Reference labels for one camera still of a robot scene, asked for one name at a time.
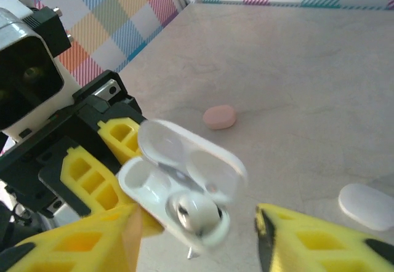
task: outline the earbud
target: earbud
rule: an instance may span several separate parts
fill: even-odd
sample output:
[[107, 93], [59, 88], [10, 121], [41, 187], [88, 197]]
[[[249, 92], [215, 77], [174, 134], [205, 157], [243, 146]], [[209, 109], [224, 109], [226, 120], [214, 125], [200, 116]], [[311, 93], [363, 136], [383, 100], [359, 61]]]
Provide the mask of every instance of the earbud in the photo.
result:
[[179, 222], [189, 232], [198, 236], [212, 231], [222, 218], [222, 211], [207, 196], [189, 192], [173, 201]]

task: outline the cutout hole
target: cutout hole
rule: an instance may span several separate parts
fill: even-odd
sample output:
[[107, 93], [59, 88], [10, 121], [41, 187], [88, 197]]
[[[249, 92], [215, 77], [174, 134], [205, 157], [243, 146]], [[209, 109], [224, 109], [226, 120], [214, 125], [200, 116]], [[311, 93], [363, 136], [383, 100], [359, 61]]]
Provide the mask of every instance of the cutout hole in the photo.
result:
[[98, 172], [94, 172], [92, 175], [86, 178], [83, 182], [82, 187], [89, 193], [92, 194], [104, 182], [104, 178]]
[[321, 264], [327, 272], [372, 272], [373, 270], [362, 261], [331, 260], [323, 261]]
[[297, 237], [310, 250], [339, 250], [345, 249], [338, 239], [322, 231], [301, 231]]
[[96, 197], [98, 203], [104, 207], [105, 210], [114, 208], [119, 202], [118, 195], [111, 184], [108, 184]]
[[74, 266], [71, 262], [35, 263], [28, 272], [70, 272]]
[[113, 95], [116, 92], [116, 87], [115, 86], [111, 86], [110, 87], [110, 94]]
[[123, 141], [124, 138], [133, 130], [132, 127], [129, 127], [125, 124], [118, 124], [111, 129], [111, 135], [117, 139], [119, 142]]
[[62, 206], [62, 204], [63, 204], [63, 202], [62, 202], [61, 200], [58, 200], [58, 201], [56, 201], [56, 202], [52, 205], [52, 207], [53, 207], [54, 209], [58, 209], [59, 207]]
[[63, 239], [54, 250], [57, 252], [88, 252], [98, 243], [101, 236], [102, 233], [99, 232], [74, 233]]
[[126, 146], [130, 150], [136, 152], [138, 150], [138, 135], [133, 134], [131, 138], [126, 142]]
[[78, 181], [91, 168], [84, 159], [78, 158], [70, 166], [70, 176]]

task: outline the pink tablet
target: pink tablet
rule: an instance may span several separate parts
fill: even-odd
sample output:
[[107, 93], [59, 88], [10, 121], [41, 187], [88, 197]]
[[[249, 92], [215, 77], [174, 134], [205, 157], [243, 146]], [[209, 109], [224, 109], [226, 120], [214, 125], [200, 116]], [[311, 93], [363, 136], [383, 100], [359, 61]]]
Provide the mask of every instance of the pink tablet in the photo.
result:
[[236, 113], [229, 105], [220, 105], [205, 111], [203, 121], [210, 129], [227, 129], [236, 121]]

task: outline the gray floor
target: gray floor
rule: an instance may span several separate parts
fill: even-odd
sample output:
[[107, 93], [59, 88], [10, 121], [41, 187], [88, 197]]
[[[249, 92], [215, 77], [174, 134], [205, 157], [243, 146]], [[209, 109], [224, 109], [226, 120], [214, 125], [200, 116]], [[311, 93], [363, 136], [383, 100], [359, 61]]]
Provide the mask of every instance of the gray floor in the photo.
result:
[[[234, 152], [250, 185], [232, 232], [192, 261], [170, 234], [143, 241], [139, 270], [259, 271], [254, 207], [305, 212], [394, 244], [339, 209], [348, 183], [394, 195], [394, 15], [389, 12], [188, 6], [122, 72], [145, 116], [174, 121]], [[213, 132], [204, 111], [238, 121]]]

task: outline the earbud case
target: earbud case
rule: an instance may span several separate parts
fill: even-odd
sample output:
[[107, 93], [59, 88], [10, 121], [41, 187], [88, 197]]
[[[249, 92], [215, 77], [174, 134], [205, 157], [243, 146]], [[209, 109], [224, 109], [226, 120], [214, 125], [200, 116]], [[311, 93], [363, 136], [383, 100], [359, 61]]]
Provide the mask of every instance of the earbud case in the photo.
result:
[[[226, 149], [169, 121], [142, 122], [138, 144], [143, 156], [127, 161], [118, 173], [122, 190], [196, 252], [221, 244], [230, 229], [226, 206], [247, 184], [243, 163]], [[171, 206], [173, 197], [191, 191], [210, 197], [222, 211], [220, 223], [202, 236], [186, 231]]]

